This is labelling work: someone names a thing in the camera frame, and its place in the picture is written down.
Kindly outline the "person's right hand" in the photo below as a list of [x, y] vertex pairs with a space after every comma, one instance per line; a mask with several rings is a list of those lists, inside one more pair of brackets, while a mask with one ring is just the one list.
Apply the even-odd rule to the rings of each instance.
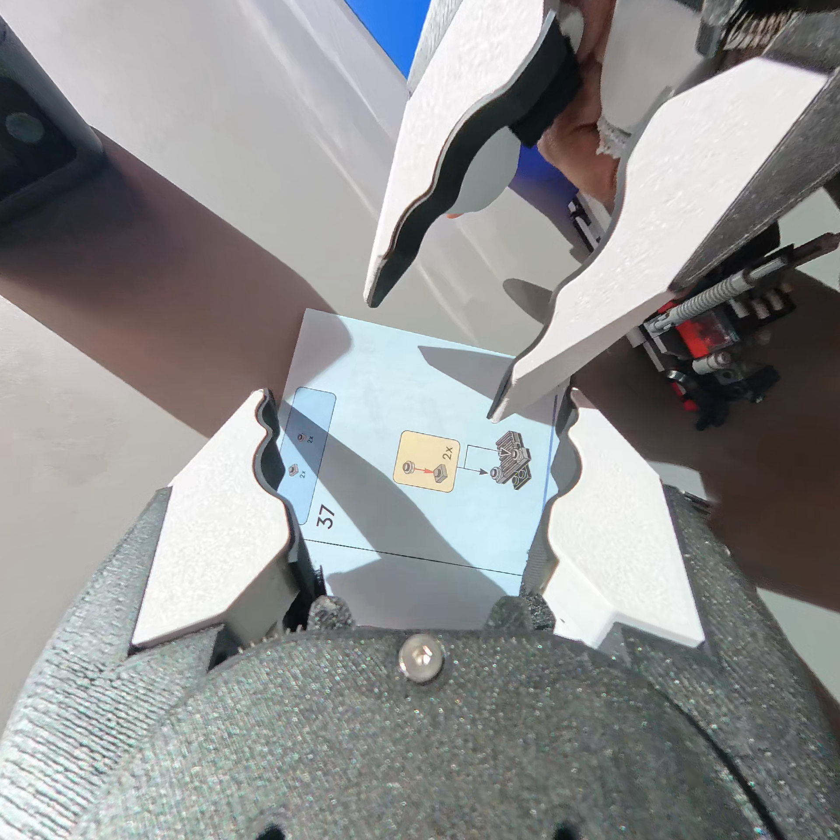
[[538, 148], [542, 157], [581, 192], [611, 212], [616, 199], [618, 162], [598, 151], [602, 115], [602, 63], [612, 25], [614, 1], [573, 2], [583, 16], [584, 29], [576, 52], [581, 88], [570, 105], [543, 133]]

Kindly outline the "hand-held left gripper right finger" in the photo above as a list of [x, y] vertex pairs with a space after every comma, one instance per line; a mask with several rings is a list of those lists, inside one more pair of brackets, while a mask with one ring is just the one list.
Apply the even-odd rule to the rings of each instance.
[[616, 624], [697, 648], [706, 639], [657, 472], [576, 387], [561, 409], [539, 560], [522, 582], [553, 633], [599, 648]]

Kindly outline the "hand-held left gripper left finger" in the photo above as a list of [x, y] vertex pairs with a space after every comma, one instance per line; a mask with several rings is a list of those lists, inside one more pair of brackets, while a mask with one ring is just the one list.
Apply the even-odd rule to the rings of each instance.
[[133, 630], [152, 648], [225, 625], [237, 646], [309, 604], [309, 556], [284, 475], [271, 392], [252, 392], [173, 479]]

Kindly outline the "dark grey cube device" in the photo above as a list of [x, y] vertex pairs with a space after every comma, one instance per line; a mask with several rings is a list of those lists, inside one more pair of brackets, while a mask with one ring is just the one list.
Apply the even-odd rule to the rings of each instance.
[[90, 179], [105, 160], [98, 135], [2, 20], [2, 224]]

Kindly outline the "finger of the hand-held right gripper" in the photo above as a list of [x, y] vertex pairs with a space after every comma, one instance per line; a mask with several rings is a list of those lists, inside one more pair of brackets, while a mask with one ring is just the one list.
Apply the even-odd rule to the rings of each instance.
[[570, 2], [462, 2], [402, 117], [364, 299], [382, 301], [440, 217], [492, 203], [581, 88]]
[[838, 92], [838, 68], [753, 58], [666, 101], [623, 163], [605, 242], [554, 292], [489, 420], [566, 381], [834, 176]]

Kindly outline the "black red toy brick truck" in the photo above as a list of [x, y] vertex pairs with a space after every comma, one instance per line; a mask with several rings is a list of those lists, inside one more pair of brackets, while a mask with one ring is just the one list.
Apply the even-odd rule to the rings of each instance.
[[696, 431], [721, 427], [735, 403], [761, 403], [780, 381], [772, 364], [755, 360], [771, 327], [796, 309], [787, 276], [838, 249], [838, 233], [800, 245], [781, 243], [772, 222], [711, 268], [684, 296], [649, 313], [575, 376], [586, 382], [599, 366], [649, 364], [687, 412]]

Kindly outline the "light blue instruction booklet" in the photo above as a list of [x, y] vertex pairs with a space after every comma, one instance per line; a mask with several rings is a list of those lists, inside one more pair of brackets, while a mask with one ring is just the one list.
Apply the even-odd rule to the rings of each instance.
[[509, 358], [307, 310], [279, 404], [280, 494], [355, 622], [473, 630], [518, 595], [561, 396], [495, 424]]

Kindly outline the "grey desk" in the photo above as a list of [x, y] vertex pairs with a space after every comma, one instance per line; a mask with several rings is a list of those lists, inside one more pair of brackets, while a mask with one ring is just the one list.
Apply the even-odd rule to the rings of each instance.
[[405, 81], [339, 2], [2, 2], [108, 166], [2, 235], [2, 296], [208, 437], [279, 389], [304, 308], [516, 354], [502, 289], [576, 268], [507, 189], [439, 220], [378, 309], [364, 273]]

